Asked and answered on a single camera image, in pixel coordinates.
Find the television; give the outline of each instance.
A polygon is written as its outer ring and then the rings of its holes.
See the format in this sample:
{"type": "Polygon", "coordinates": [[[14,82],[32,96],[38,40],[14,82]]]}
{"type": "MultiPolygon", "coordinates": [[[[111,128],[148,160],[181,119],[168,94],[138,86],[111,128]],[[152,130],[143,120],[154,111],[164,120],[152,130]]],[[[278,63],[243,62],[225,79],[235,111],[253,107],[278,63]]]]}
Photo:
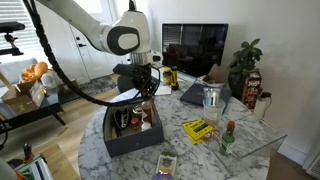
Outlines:
{"type": "Polygon", "coordinates": [[[162,24],[164,66],[199,77],[220,66],[228,24],[162,24]]]}

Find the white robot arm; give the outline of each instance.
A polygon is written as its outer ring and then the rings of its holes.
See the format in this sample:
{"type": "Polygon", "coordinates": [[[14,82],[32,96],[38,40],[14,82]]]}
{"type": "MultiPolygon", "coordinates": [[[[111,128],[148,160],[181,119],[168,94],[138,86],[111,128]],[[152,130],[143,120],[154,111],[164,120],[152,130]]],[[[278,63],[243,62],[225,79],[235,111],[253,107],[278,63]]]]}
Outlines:
{"type": "Polygon", "coordinates": [[[99,51],[115,55],[131,53],[131,62],[136,65],[163,59],[159,52],[151,51],[147,18],[135,10],[132,1],[129,11],[112,25],[93,19],[74,0],[38,1],[82,32],[99,51]]]}

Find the marble tabletop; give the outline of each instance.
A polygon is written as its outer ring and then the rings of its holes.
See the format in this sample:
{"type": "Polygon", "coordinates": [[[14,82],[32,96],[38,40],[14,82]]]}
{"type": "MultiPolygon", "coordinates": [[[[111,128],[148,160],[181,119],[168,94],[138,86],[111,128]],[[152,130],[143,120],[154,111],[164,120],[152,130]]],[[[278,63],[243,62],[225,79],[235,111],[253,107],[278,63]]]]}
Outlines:
{"type": "MultiPolygon", "coordinates": [[[[201,118],[203,108],[179,100],[190,86],[189,83],[180,82],[179,90],[172,91],[171,95],[155,97],[155,105],[163,125],[165,138],[163,143],[115,158],[110,158],[104,144],[102,124],[107,107],[102,107],[89,122],[80,142],[78,160],[81,178],[150,180],[155,174],[160,153],[170,151],[178,157],[175,179],[266,179],[269,158],[260,159],[261,163],[257,166],[233,175],[221,163],[217,154],[210,149],[210,145],[191,144],[181,124],[201,118]]],[[[125,92],[113,101],[128,99],[135,92],[135,90],[125,92]]],[[[250,120],[251,116],[252,113],[241,102],[231,98],[221,123],[226,124],[228,120],[234,120],[237,123],[237,120],[240,122],[243,118],[250,120]]],[[[259,127],[252,127],[248,123],[249,121],[245,121],[242,126],[259,131],[259,127]]]]}

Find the snack package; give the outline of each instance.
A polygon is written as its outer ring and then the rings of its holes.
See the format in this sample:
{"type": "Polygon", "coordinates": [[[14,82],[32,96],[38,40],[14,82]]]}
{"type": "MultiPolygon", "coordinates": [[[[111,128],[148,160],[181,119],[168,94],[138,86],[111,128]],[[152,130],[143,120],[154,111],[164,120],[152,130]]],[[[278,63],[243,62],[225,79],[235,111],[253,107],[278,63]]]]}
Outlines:
{"type": "Polygon", "coordinates": [[[173,179],[176,169],[177,156],[173,153],[162,152],[158,159],[158,165],[154,180],[173,179]]]}

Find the red cap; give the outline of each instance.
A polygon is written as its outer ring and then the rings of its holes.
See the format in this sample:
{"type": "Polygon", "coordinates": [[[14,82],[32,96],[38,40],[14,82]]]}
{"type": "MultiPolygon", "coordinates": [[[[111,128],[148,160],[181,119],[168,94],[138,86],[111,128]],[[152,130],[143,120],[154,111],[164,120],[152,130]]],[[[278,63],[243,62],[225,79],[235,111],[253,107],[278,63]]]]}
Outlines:
{"type": "Polygon", "coordinates": [[[236,123],[234,121],[229,121],[228,122],[228,127],[235,128],[236,127],[236,123]]]}

